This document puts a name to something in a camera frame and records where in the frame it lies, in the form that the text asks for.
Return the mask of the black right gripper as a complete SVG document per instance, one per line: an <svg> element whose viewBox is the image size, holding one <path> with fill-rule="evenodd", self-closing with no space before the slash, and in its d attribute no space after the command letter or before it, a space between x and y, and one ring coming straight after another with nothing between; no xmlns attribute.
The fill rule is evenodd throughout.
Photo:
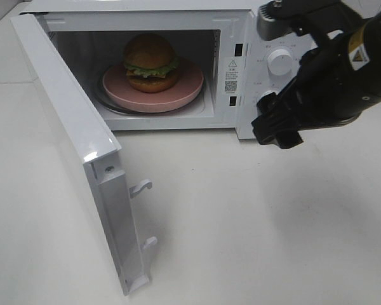
<svg viewBox="0 0 381 305"><path fill-rule="evenodd" d="M258 9L265 22L297 15L296 34L310 34L317 47L287 87L258 101L251 122L259 144L280 149L300 145L300 130L346 125L381 101L381 14L363 18L342 1L270 1Z"/></svg>

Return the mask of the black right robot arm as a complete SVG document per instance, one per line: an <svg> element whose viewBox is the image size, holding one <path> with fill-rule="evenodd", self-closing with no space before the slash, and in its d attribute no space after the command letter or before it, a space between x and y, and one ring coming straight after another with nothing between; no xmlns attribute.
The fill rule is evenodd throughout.
<svg viewBox="0 0 381 305"><path fill-rule="evenodd" d="M290 149L302 143L300 131L347 125L381 102L381 11L363 18L341 1L271 1L259 7L258 33L316 43L297 75L258 101L251 125L259 144Z"/></svg>

